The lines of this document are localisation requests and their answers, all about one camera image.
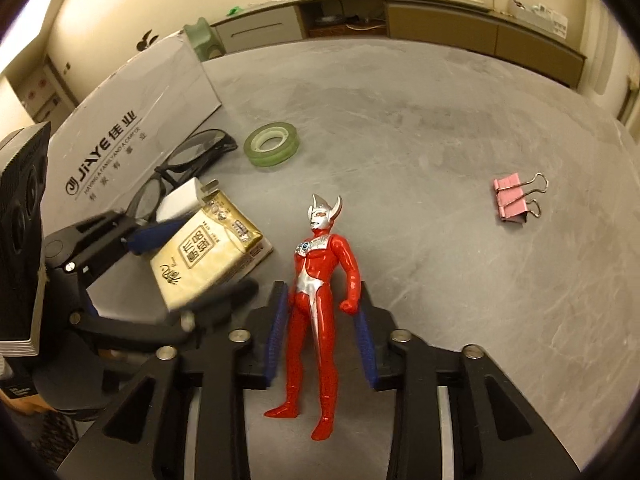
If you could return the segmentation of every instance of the ultraman figure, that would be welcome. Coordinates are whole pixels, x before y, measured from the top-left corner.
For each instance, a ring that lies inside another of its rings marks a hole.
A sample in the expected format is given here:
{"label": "ultraman figure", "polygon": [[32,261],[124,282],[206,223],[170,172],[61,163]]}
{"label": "ultraman figure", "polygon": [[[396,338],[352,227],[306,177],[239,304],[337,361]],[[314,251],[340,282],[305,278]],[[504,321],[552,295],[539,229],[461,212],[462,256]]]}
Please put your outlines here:
{"label": "ultraman figure", "polygon": [[314,235],[296,247],[295,286],[289,292],[289,333],[287,336],[287,399],[264,415],[276,418],[298,416],[298,396],[302,383],[302,351],[306,331],[311,325],[318,357],[320,407],[322,415],[311,434],[313,440],[329,438],[334,430],[334,412],[338,396],[338,372],[334,365],[334,299],[330,280],[338,263],[347,274],[347,298],[340,310],[353,316],[360,301],[358,263],[345,238],[331,234],[342,209],[338,197],[333,207],[314,194],[308,216]]}

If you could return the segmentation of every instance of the green object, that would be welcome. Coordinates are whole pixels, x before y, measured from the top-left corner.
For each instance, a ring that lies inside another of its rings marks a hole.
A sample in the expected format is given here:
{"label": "green object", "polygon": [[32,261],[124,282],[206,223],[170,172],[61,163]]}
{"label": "green object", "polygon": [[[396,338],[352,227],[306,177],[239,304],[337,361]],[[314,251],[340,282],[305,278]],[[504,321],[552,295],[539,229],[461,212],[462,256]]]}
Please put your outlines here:
{"label": "green object", "polygon": [[[262,149],[270,139],[280,139],[274,148]],[[293,155],[300,145],[298,131],[289,123],[269,123],[255,130],[244,142],[244,153],[260,168],[275,166]]]}
{"label": "green object", "polygon": [[214,55],[216,51],[220,51],[220,55],[225,53],[213,29],[209,27],[209,22],[204,18],[200,17],[195,25],[185,25],[184,31],[200,61],[217,57]]}
{"label": "green object", "polygon": [[229,12],[226,14],[227,16],[233,16],[242,10],[242,7],[235,6],[233,9],[229,9]]}

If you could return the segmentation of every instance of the metal clip handle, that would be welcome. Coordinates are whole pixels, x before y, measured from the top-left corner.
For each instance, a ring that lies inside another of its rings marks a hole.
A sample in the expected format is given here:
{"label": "metal clip handle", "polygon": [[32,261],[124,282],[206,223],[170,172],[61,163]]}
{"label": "metal clip handle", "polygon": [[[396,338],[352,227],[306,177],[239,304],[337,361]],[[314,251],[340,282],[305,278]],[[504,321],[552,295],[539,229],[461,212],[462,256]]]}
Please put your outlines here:
{"label": "metal clip handle", "polygon": [[526,193],[520,195],[519,197],[515,198],[514,200],[511,200],[511,202],[507,202],[506,204],[503,204],[502,206],[503,207],[507,207],[508,205],[511,205],[511,204],[517,202],[518,200],[520,200],[521,198],[524,198],[527,195],[530,195],[532,193],[546,193],[546,190],[549,189],[549,181],[546,179],[546,177],[542,173],[536,173],[534,175],[534,177],[531,180],[528,180],[527,182],[521,182],[519,184],[514,184],[513,186],[499,187],[498,189],[495,190],[495,192],[497,194],[499,191],[504,191],[505,189],[513,189],[515,187],[522,187],[522,186],[526,186],[527,184],[533,184],[533,182],[535,182],[535,180],[539,176],[541,176],[542,179],[545,181],[545,189],[537,189],[537,188],[536,189],[532,189],[532,190],[527,191]]}
{"label": "metal clip handle", "polygon": [[532,200],[529,200],[529,202],[527,202],[527,206],[530,204],[535,204],[536,207],[538,208],[538,212],[536,213],[531,209],[529,209],[529,212],[536,218],[540,218],[540,215],[542,214],[542,209],[540,208],[540,204],[538,203],[538,201],[535,198],[533,198]]}

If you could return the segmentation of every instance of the eyeglasses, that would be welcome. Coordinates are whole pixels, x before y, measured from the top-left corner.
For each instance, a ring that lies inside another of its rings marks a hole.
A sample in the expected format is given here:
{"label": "eyeglasses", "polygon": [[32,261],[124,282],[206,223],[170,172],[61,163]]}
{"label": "eyeglasses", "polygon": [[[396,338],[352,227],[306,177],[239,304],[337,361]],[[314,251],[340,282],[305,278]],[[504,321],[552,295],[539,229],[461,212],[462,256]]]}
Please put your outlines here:
{"label": "eyeglasses", "polygon": [[169,190],[200,176],[226,152],[232,152],[237,147],[234,138],[218,128],[188,137],[156,168],[151,178],[135,194],[127,208],[127,215],[153,221],[158,206]]}

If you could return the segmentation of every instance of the tape roll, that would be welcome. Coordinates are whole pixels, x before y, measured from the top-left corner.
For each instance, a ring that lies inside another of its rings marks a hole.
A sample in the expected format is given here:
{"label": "tape roll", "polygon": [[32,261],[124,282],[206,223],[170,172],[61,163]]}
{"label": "tape roll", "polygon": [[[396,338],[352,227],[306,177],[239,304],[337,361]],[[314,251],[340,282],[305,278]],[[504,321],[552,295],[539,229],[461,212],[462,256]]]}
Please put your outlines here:
{"label": "tape roll", "polygon": [[[279,139],[273,148],[263,149],[267,140]],[[289,123],[269,123],[255,130],[244,142],[244,153],[249,161],[260,168],[275,166],[293,155],[300,145],[298,132]]]}

